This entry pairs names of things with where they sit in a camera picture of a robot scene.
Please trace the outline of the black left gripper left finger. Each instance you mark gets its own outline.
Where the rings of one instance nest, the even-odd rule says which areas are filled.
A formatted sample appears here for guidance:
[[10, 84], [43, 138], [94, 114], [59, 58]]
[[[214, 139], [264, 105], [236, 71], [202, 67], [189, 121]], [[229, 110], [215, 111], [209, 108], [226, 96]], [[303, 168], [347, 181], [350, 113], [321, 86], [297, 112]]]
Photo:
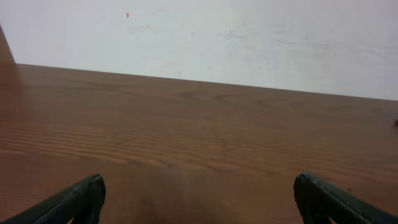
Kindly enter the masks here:
[[98, 224], [105, 196], [103, 177], [93, 174], [2, 224]]

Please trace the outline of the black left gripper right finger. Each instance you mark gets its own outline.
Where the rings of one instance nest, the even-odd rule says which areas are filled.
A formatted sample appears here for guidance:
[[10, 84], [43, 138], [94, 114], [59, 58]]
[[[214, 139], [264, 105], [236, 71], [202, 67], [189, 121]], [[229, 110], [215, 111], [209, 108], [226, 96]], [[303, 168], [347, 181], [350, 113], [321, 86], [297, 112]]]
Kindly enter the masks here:
[[294, 182], [294, 199], [305, 224], [396, 224], [397, 217], [308, 172]]

